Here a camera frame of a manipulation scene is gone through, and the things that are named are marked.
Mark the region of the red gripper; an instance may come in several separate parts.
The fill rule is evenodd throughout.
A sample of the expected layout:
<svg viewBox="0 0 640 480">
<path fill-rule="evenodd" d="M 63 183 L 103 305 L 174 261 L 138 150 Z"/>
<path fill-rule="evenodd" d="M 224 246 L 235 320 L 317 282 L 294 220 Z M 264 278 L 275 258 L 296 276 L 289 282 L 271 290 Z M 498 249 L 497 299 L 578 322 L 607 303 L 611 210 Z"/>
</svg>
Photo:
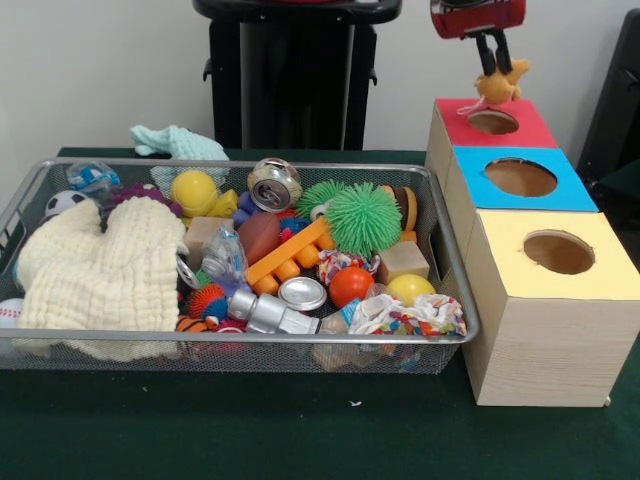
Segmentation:
<svg viewBox="0 0 640 480">
<path fill-rule="evenodd" d="M 486 35 L 475 35 L 484 75 L 512 70 L 511 55 L 504 29 L 520 26 L 526 15 L 526 1 L 436 1 L 430 2 L 430 13 L 438 35 L 443 39 L 464 38 L 476 32 L 493 30 L 497 48 L 495 56 Z"/>
</svg>

